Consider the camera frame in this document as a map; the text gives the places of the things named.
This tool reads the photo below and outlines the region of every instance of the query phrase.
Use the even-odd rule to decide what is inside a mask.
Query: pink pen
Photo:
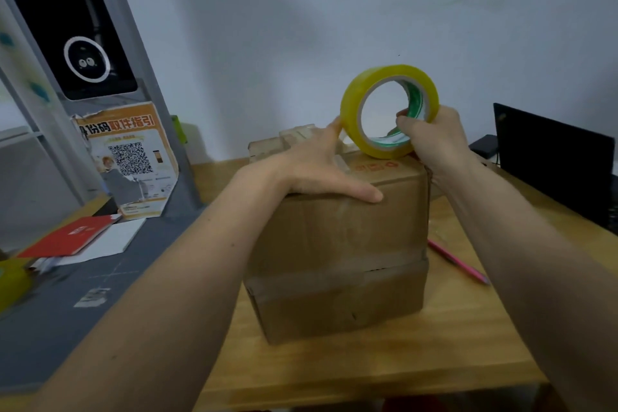
[[[478,280],[481,283],[484,283],[485,285],[491,285],[490,279],[487,278],[486,275],[479,272],[474,267],[469,266],[463,260],[460,260],[459,258],[453,256],[450,252],[448,252],[442,246],[437,244],[435,241],[431,241],[430,239],[428,239],[427,244],[429,245],[431,249],[435,250],[444,259],[448,260],[452,264],[455,264],[457,267],[463,269],[466,272],[466,274],[468,274],[469,276],[474,277],[476,280]]]

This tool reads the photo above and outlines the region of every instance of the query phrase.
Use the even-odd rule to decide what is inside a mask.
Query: forearm
[[[241,170],[109,310],[30,410],[191,410],[216,360],[251,248],[286,188]]]
[[[618,401],[618,283],[470,160],[441,183],[518,332],[572,410]]]

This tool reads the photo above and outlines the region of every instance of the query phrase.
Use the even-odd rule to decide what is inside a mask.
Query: red book
[[[119,215],[82,217],[43,237],[24,250],[18,257],[55,258],[57,256],[72,256],[118,218]]]

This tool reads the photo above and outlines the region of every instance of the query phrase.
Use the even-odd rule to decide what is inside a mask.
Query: yellow object
[[[408,116],[431,122],[440,103],[436,86],[420,69],[409,65],[374,67],[361,72],[345,89],[341,100],[341,120],[345,132],[357,147],[375,158],[398,158],[412,150],[410,139],[399,129],[384,137],[367,137],[361,126],[361,112],[369,95],[386,82],[399,83],[408,95]]]
[[[20,299],[32,286],[22,266],[23,260],[19,259],[0,262],[0,312]]]

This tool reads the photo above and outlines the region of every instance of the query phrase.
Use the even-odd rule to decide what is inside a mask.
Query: poster
[[[178,181],[178,163],[154,106],[137,103],[72,118],[127,219],[160,216]]]

